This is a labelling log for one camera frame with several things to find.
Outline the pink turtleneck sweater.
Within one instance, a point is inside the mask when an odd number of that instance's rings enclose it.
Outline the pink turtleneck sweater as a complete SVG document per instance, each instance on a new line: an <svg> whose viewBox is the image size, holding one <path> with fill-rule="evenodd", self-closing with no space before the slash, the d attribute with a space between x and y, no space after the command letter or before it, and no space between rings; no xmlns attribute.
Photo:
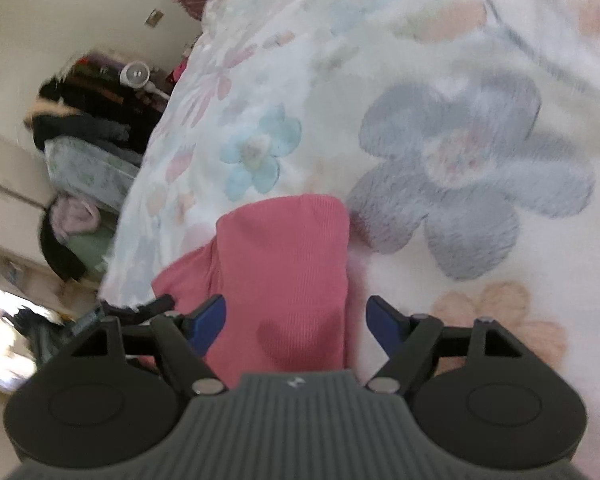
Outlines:
<svg viewBox="0 0 600 480"><path fill-rule="evenodd" d="M246 373L341 370L346 365L350 221L335 197L306 194L242 206L215 236L151 283L175 309L214 295L226 319L206 354L228 386Z"/></svg>

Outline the white standing fan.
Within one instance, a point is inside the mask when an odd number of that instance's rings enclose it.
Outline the white standing fan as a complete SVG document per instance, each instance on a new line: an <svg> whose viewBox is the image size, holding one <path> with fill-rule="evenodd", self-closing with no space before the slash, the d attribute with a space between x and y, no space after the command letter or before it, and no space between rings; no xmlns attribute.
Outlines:
<svg viewBox="0 0 600 480"><path fill-rule="evenodd" d="M156 94L166 101L170 99L170 96L166 92L160 90L150 80L150 75L151 71L146 63L140 61L131 62L123 66L119 74L120 84L135 90L144 90Z"/></svg>

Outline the floral bed quilt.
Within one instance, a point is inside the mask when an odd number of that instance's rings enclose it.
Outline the floral bed quilt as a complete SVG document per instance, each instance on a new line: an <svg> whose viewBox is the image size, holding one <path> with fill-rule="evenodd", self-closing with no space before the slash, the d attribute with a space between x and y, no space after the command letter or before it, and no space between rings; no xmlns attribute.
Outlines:
<svg viewBox="0 0 600 480"><path fill-rule="evenodd" d="M208 0L102 298L214 292L218 221L304 194L349 211L358 376L369 296L495 318L582 396L600 479L600 0Z"/></svg>

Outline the brass wall socket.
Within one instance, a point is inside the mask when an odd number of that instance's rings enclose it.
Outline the brass wall socket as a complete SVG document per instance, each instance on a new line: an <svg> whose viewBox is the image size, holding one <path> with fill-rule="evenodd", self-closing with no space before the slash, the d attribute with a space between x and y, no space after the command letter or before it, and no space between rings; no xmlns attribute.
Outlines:
<svg viewBox="0 0 600 480"><path fill-rule="evenodd" d="M158 9L154 9L149 13L148 17L146 18L145 25L150 28L155 28L160 23L162 18L163 12Z"/></svg>

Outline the dark hanging clothes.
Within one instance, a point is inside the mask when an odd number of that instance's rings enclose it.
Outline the dark hanging clothes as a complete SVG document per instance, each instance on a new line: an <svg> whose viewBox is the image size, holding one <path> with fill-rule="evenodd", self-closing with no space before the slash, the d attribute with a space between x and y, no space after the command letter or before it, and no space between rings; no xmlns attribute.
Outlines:
<svg viewBox="0 0 600 480"><path fill-rule="evenodd" d="M142 156L169 96L152 81L130 86L136 63L91 50L46 81L24 116L35 147L44 151L46 142L70 136Z"/></svg>

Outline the pink cloth beside bed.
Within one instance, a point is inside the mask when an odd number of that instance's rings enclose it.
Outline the pink cloth beside bed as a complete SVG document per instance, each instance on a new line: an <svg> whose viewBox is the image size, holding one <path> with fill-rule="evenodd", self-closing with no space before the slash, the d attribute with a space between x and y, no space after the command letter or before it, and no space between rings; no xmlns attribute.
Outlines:
<svg viewBox="0 0 600 480"><path fill-rule="evenodd" d="M183 73L186 71L187 64L188 57L184 56L184 58L181 58L181 61L178 63L178 65L175 66L173 70L171 70L171 73L169 74L168 78L166 78L166 81L169 84L176 84L181 79Z"/></svg>

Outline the light floral hanging garment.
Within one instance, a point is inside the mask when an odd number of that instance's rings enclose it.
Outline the light floral hanging garment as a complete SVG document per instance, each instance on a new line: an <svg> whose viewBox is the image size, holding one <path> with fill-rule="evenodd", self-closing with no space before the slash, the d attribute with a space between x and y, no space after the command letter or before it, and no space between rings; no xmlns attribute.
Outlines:
<svg viewBox="0 0 600 480"><path fill-rule="evenodd" d="M140 171L119 156L73 136L47 140L44 155L50 183L56 190L117 214Z"/></svg>

